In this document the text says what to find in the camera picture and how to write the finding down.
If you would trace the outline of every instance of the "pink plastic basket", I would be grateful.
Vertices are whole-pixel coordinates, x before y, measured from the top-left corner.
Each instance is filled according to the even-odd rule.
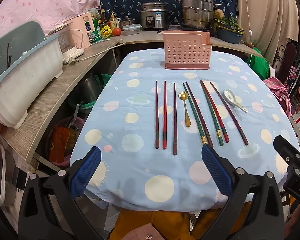
[[[60,126],[60,127],[66,127],[69,120],[71,117],[67,117],[65,119],[62,119],[60,122],[56,123],[55,126]],[[85,121],[83,119],[81,119],[80,117],[77,117],[75,119],[75,123],[74,125],[77,126],[79,128],[79,134],[84,126]],[[47,158],[49,157],[49,148],[51,145],[51,138],[52,138],[52,132],[53,132],[53,128],[50,130],[50,132],[48,133],[47,139],[46,139],[46,143],[45,143],[45,153]],[[51,162],[54,165],[58,166],[58,167],[62,167],[62,166],[68,166],[70,165],[70,158],[71,158],[71,154],[66,155],[65,159],[62,163],[56,163],[56,162]]]
[[[212,44],[210,33],[163,31],[165,68],[209,69]]]

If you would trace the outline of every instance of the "pink bag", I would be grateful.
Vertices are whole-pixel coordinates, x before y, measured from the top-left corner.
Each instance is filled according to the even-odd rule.
[[[289,99],[289,94],[285,86],[280,82],[279,79],[272,77],[263,81],[267,87],[274,94],[275,98],[280,103],[281,107],[285,111],[288,118],[291,117],[291,103]]]

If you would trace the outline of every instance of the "green bucket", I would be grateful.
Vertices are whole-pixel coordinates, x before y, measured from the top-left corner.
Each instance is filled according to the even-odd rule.
[[[108,74],[102,74],[103,77],[103,88],[106,86],[108,81],[111,78],[111,75]],[[100,80],[98,78],[98,75],[94,75],[94,78],[96,79],[98,85],[100,86]],[[77,104],[79,104],[81,101],[80,96],[76,93],[75,90],[73,90],[70,95],[68,96],[68,103],[71,106],[71,108],[75,109],[77,107]],[[96,101],[84,104],[80,107],[79,111],[84,114],[89,114],[94,106]]]

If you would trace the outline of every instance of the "rice cooker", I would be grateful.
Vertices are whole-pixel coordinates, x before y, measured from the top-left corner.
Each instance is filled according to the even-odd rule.
[[[148,2],[141,5],[141,25],[144,30],[163,30],[168,25],[167,5],[162,2]]]

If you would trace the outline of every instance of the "white ceramic spoon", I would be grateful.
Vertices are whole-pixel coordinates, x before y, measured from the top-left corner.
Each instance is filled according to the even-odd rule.
[[[244,111],[245,113],[248,112],[248,109],[243,107],[242,105],[240,105],[237,100],[235,99],[235,95],[234,93],[230,90],[230,89],[225,89],[223,90],[223,94],[226,98],[226,100],[231,104],[234,105],[238,108],[240,108],[242,111]]]

